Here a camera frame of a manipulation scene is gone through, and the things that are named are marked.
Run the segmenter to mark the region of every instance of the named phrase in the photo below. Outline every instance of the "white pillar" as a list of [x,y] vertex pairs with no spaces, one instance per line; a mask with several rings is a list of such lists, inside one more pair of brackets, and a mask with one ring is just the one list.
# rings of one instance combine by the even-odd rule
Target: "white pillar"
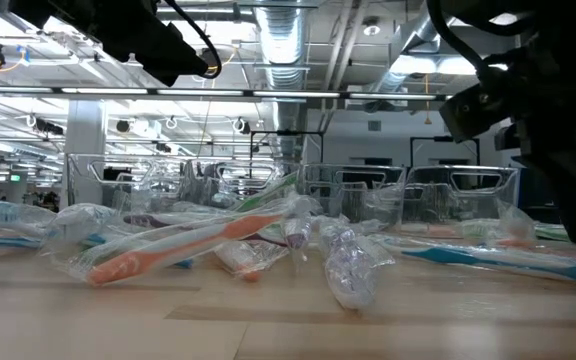
[[11,203],[22,204],[24,202],[24,194],[28,189],[28,172],[11,171],[7,180],[6,200]]
[[[66,159],[61,209],[68,206],[69,197],[70,203],[101,204],[102,186],[94,180],[95,175],[88,169],[88,164],[103,159],[102,156],[94,155],[105,153],[107,129],[106,104],[103,101],[70,100],[64,147]],[[92,156],[77,156],[76,161],[72,161],[74,158],[69,158],[70,154]],[[99,175],[103,176],[103,166],[97,168]]]

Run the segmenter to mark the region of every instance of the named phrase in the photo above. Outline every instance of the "toothbrush handle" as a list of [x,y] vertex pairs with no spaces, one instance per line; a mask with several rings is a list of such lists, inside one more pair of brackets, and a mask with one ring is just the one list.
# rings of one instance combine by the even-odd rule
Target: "toothbrush handle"
[[[157,265],[164,267],[167,263],[174,264],[183,260],[180,257],[188,258],[221,242],[238,240],[251,233],[254,234],[279,220],[280,217],[281,215],[251,215],[229,224],[213,225],[161,239],[150,246],[125,252],[94,267],[88,274],[87,280],[93,285],[103,285],[143,274]],[[188,242],[200,234],[204,235],[203,238]]]

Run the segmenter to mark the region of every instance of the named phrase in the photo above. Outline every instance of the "wooden table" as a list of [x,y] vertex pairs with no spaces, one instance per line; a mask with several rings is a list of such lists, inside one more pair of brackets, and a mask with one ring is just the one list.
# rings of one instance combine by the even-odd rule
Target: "wooden table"
[[576,359],[576,284],[400,260],[343,311],[311,254],[261,282],[212,263],[92,289],[0,257],[0,359]]

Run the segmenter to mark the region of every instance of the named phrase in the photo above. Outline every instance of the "clear plastic bin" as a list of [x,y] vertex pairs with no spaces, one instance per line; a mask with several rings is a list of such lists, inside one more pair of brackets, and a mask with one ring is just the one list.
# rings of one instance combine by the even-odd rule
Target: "clear plastic bin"
[[413,168],[404,194],[403,232],[431,225],[499,219],[496,199],[516,203],[518,170],[480,166]]
[[327,216],[392,227],[401,220],[405,179],[400,167],[309,164],[301,167],[297,187],[317,199]]
[[295,165],[184,160],[166,156],[68,155],[68,205],[92,203],[120,212],[165,212],[175,202],[227,208],[263,191]]

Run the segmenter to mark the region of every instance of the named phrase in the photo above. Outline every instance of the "blue object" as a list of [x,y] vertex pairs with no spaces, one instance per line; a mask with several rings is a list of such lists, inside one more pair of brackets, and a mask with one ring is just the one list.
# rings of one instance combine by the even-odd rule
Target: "blue object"
[[570,267],[532,266],[524,263],[481,259],[466,250],[446,248],[430,248],[419,251],[404,250],[401,253],[404,255],[415,256],[441,264],[494,265],[513,267],[517,269],[555,274],[576,280],[576,265]]

